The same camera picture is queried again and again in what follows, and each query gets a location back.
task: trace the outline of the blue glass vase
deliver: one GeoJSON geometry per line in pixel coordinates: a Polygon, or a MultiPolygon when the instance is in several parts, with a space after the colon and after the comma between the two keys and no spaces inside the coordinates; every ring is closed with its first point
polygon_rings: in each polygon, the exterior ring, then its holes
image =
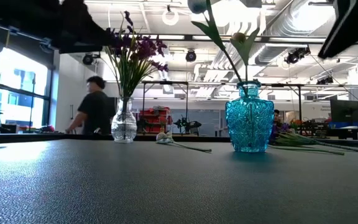
{"type": "Polygon", "coordinates": [[[274,104],[259,98],[260,82],[237,84],[240,98],[226,103],[226,122],[236,152],[265,152],[272,133],[274,104]]]}

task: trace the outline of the table surface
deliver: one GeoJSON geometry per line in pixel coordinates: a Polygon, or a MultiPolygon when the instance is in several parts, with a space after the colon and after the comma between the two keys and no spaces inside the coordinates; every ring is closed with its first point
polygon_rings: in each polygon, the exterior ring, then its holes
{"type": "Polygon", "coordinates": [[[358,153],[0,144],[0,223],[358,223],[358,153]]]}

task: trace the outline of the vase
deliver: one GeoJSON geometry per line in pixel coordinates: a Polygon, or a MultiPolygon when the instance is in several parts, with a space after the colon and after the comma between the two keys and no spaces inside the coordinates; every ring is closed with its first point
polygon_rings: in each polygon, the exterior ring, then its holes
{"type": "Polygon", "coordinates": [[[132,100],[121,98],[111,123],[111,135],[115,142],[131,143],[136,137],[136,119],[132,114],[132,100]]]}
{"type": "Polygon", "coordinates": [[[236,152],[265,152],[272,133],[274,104],[259,98],[260,83],[237,84],[240,98],[226,103],[226,122],[236,152]]]}

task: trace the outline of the monitor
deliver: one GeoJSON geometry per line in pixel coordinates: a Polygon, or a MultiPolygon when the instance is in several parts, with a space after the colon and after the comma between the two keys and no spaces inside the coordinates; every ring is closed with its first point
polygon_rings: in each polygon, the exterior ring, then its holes
{"type": "Polygon", "coordinates": [[[358,121],[358,101],[330,100],[333,122],[358,121]]]}

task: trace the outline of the dark hair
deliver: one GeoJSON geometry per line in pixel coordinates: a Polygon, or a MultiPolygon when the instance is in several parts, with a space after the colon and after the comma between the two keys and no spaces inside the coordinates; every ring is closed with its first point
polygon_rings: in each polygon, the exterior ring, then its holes
{"type": "Polygon", "coordinates": [[[86,82],[87,83],[93,82],[93,83],[97,84],[97,86],[99,86],[102,90],[106,86],[106,82],[99,76],[93,76],[93,77],[87,79],[86,82]]]}

